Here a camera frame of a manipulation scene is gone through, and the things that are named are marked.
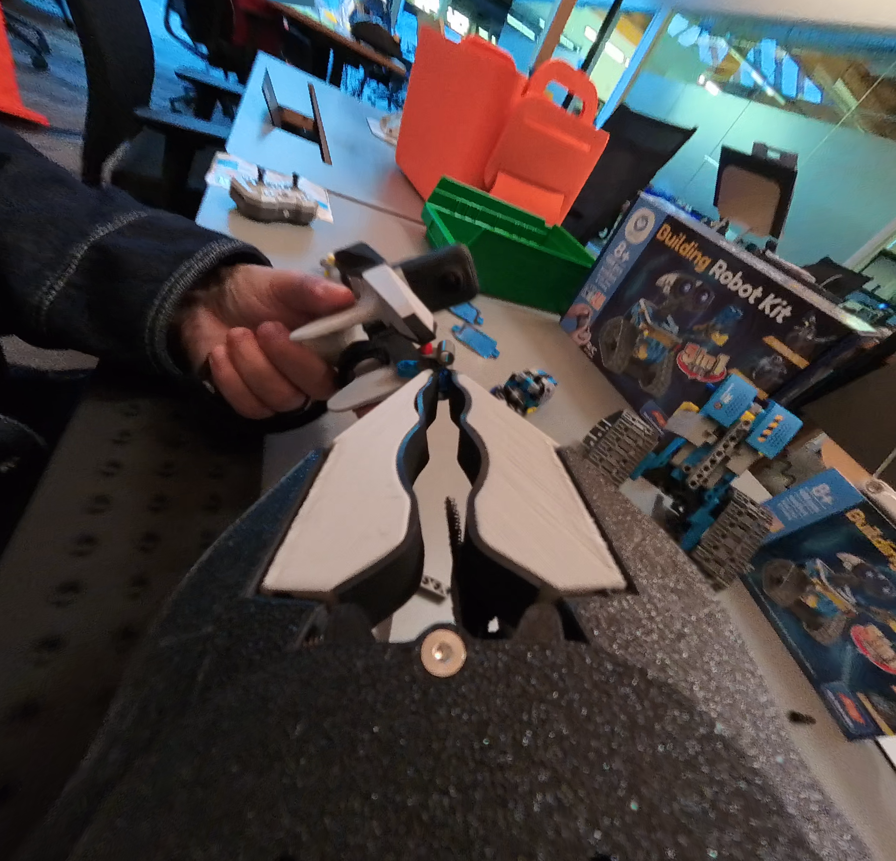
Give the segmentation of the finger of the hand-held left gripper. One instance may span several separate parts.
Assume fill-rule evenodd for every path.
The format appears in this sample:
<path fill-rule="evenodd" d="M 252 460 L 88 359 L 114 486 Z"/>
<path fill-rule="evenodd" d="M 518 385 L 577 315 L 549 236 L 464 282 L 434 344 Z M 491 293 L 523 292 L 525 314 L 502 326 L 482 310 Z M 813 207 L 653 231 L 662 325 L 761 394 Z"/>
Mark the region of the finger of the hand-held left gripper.
<path fill-rule="evenodd" d="M 433 313 L 395 268 L 379 264 L 365 270 L 361 278 L 375 298 L 376 319 L 417 345 L 434 341 Z"/>

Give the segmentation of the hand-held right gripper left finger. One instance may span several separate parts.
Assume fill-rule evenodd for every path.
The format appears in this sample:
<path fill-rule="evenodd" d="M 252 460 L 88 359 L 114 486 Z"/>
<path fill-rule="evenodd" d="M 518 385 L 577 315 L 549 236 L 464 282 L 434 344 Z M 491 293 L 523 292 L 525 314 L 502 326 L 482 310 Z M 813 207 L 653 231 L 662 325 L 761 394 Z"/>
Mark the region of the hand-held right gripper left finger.
<path fill-rule="evenodd" d="M 414 485 L 429 461 L 431 374 L 420 374 L 334 440 L 260 583 L 261 592 L 354 605 L 371 623 L 420 586 Z"/>

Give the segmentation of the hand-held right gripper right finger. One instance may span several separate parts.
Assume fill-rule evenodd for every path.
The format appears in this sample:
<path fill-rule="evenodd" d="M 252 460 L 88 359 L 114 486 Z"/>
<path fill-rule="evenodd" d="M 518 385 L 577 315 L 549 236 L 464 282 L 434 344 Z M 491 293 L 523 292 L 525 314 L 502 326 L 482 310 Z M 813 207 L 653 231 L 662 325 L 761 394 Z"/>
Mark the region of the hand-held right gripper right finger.
<path fill-rule="evenodd" d="M 527 611 L 626 590 L 626 572 L 558 444 L 464 374 L 447 395 L 469 482 L 454 560 L 465 631 L 516 631 Z"/>

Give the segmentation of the blue pin connector piece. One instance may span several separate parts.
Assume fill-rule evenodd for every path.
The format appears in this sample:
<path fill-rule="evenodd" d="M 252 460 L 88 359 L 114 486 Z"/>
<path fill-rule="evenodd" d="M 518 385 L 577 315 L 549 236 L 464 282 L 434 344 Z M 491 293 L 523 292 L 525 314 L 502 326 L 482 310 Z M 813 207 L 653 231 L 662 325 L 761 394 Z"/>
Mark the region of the blue pin connector piece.
<path fill-rule="evenodd" d="M 439 369 L 431 357 L 405 359 L 397 363 L 397 374 L 405 380 L 397 392 L 402 408 L 413 407 L 421 418 L 431 424 L 439 401 Z"/>

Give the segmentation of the small black connector piece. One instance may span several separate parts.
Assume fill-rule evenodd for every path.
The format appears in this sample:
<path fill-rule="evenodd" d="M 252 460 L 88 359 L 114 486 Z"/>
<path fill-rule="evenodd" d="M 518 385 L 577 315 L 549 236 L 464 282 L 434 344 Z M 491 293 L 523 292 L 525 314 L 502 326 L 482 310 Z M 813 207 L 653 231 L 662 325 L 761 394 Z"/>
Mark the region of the small black connector piece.
<path fill-rule="evenodd" d="M 432 371 L 438 378 L 440 389 L 446 389 L 451 380 L 456 348 L 453 340 L 429 342 L 420 348 L 420 367 Z"/>

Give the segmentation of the person's left forearm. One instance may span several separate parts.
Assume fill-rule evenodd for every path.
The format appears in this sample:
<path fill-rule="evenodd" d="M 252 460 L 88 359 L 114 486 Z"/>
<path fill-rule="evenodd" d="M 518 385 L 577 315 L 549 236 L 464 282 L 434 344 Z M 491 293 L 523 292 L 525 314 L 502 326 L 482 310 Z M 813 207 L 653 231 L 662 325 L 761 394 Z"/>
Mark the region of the person's left forearm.
<path fill-rule="evenodd" d="M 251 245 L 92 187 L 1 129 L 1 331 L 132 370 L 182 378 L 172 328 L 223 268 L 271 263 Z"/>

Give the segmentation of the grey desk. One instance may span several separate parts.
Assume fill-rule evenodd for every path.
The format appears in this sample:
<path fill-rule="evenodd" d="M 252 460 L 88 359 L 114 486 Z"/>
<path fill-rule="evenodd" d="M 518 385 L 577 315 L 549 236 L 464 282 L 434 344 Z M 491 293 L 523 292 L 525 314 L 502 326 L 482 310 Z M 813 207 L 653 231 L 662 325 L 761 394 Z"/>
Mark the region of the grey desk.
<path fill-rule="evenodd" d="M 371 134 L 375 110 L 326 82 L 259 54 L 227 149 L 252 163 L 283 164 L 327 188 L 332 221 L 310 227 L 263 225 L 233 212 L 229 191 L 207 187 L 197 221 L 255 245 L 278 268 L 319 273 L 329 252 L 366 242 L 391 261 L 427 250 L 422 200 L 397 170 L 392 148 Z M 484 388 L 508 372 L 538 367 L 559 381 L 532 422 L 559 444 L 577 443 L 624 406 L 619 393 L 561 330 L 555 316 L 489 297 L 476 301 L 500 356 L 486 361 L 459 347 L 458 369 Z M 875 743 L 840 734 L 795 661 L 740 585 L 718 594 L 782 710 L 819 715 L 813 726 L 788 724 L 812 773 L 855 827 L 874 859 L 894 859 L 894 769 Z"/>

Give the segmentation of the person's left hand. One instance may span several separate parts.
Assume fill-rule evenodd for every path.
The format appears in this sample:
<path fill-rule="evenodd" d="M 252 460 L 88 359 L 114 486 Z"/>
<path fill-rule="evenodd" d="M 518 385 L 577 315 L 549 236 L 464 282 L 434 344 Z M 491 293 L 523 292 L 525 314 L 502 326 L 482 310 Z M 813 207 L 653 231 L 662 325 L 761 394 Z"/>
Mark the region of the person's left hand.
<path fill-rule="evenodd" d="M 240 416 L 261 420 L 332 396 L 331 365 L 290 334 L 354 304 L 325 278 L 238 264 L 191 292 L 175 324 L 194 371 Z"/>

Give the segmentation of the green plastic bin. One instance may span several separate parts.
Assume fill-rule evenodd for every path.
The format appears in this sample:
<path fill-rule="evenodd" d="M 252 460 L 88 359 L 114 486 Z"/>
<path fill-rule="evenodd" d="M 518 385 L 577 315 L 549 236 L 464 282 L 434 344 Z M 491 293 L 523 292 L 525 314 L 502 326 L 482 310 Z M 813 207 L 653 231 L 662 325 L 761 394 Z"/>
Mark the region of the green plastic bin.
<path fill-rule="evenodd" d="M 519 306 L 564 314 L 595 264 L 565 228 L 449 176 L 440 178 L 421 218 L 432 248 L 467 247 L 482 294 Z"/>

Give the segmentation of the small blue toy car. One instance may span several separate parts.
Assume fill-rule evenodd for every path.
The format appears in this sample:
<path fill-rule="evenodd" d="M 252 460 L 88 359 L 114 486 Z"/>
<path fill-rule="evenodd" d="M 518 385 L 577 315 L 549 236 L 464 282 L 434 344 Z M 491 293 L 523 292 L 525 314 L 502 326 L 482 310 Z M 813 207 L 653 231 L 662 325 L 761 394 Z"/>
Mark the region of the small blue toy car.
<path fill-rule="evenodd" d="M 551 399 L 557 385 L 554 376 L 544 370 L 522 370 L 490 393 L 521 417 L 528 417 Z"/>

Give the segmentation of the grey remote controller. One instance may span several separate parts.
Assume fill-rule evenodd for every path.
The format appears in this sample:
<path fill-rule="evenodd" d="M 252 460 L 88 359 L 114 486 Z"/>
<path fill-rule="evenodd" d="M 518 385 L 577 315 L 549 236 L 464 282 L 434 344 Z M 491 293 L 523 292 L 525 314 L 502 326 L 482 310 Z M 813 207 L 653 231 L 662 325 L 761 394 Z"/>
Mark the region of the grey remote controller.
<path fill-rule="evenodd" d="M 254 177 L 241 173 L 230 177 L 230 199 L 237 212 L 253 222 L 307 227 L 322 208 L 299 183 L 296 172 L 280 181 L 271 181 L 266 171 L 258 168 Z"/>

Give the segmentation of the orange plastic case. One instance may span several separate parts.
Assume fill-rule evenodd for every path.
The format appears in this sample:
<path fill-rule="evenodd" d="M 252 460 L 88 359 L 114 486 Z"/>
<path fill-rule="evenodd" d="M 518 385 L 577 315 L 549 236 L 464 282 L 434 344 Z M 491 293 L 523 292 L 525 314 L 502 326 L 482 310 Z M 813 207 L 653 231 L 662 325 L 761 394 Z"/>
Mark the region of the orange plastic case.
<path fill-rule="evenodd" d="M 609 145 L 598 107 L 596 86 L 563 59 L 525 76 L 498 46 L 425 22 L 396 163 L 423 198 L 448 177 L 557 226 Z"/>

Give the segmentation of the tracked toy robot model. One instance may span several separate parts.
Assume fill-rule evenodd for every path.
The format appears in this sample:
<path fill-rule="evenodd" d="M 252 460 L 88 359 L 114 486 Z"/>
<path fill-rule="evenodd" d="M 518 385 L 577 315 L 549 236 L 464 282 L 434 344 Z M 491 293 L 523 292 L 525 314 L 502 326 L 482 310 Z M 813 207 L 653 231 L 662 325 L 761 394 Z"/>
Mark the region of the tracked toy robot model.
<path fill-rule="evenodd" d="M 582 440 L 589 461 L 616 486 L 641 477 L 669 503 L 667 530 L 711 586 L 746 574 L 773 516 L 734 487 L 760 460 L 772 460 L 803 421 L 778 402 L 758 401 L 743 377 L 729 375 L 698 407 L 678 407 L 662 430 L 629 410 L 601 419 Z"/>

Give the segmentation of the printed leaflet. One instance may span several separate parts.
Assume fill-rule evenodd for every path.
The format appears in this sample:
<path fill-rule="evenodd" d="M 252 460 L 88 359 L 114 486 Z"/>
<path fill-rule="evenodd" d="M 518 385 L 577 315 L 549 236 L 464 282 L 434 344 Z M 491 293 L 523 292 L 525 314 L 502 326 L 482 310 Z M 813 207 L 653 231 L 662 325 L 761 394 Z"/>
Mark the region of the printed leaflet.
<path fill-rule="evenodd" d="M 228 195 L 230 196 L 230 177 L 237 173 L 254 177 L 258 168 L 263 167 L 252 164 L 248 161 L 244 161 L 238 157 L 230 155 L 229 153 L 218 151 L 215 153 L 210 167 L 206 171 L 205 182 L 208 187 L 217 187 L 226 190 L 228 192 Z M 289 177 L 289 175 L 292 173 L 282 173 L 267 168 L 263 169 L 266 171 L 267 178 L 271 181 L 280 181 L 284 177 Z M 317 183 L 313 183 L 302 175 L 299 176 L 300 186 L 305 189 L 309 195 L 312 195 L 314 198 L 316 198 L 322 208 L 321 213 L 311 223 L 311 225 L 316 220 L 324 223 L 332 223 L 333 215 L 328 192 Z"/>

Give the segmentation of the person's dotted clothing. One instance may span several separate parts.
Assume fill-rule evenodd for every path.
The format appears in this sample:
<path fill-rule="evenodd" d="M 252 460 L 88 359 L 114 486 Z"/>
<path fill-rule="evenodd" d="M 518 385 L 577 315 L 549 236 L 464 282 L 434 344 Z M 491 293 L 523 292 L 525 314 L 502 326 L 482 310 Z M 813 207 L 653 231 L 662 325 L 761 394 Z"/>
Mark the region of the person's dotted clothing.
<path fill-rule="evenodd" d="M 78 769 L 171 592 L 262 493 L 267 436 L 88 381 L 2 556 L 2 859 Z"/>

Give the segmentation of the robot kit box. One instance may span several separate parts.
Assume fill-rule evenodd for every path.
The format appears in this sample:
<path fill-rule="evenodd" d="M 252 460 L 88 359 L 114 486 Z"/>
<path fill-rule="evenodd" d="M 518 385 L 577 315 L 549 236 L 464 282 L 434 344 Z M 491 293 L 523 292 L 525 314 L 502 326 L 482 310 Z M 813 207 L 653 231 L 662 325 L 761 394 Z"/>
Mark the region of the robot kit box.
<path fill-rule="evenodd" d="M 894 490 L 834 469 L 764 502 L 743 582 L 849 740 L 895 734 Z"/>
<path fill-rule="evenodd" d="M 607 240 L 561 328 L 656 427 L 729 375 L 791 412 L 884 340 L 812 281 L 649 193 Z"/>

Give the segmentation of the black framed panel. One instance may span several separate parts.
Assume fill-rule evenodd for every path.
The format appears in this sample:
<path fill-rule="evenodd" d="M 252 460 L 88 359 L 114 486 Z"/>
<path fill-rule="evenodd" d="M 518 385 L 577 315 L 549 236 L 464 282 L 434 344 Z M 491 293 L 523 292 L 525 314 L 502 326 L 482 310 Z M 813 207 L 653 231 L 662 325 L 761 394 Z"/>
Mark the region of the black framed panel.
<path fill-rule="evenodd" d="M 713 198 L 720 226 L 777 252 L 798 177 L 798 154 L 756 141 L 750 153 L 722 145 Z"/>

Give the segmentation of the black office chair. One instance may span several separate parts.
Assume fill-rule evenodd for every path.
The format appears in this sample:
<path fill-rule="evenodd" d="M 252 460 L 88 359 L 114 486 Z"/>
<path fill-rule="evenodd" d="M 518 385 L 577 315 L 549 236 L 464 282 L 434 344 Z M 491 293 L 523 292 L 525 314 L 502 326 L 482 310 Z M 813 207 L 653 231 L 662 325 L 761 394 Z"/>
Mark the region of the black office chair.
<path fill-rule="evenodd" d="M 188 113 L 151 107 L 155 57 L 139 0 L 64 0 L 80 40 L 87 78 L 81 178 L 115 185 L 138 202 L 193 219 L 204 174 L 224 150 L 237 88 L 197 71 L 177 77 L 194 91 Z"/>

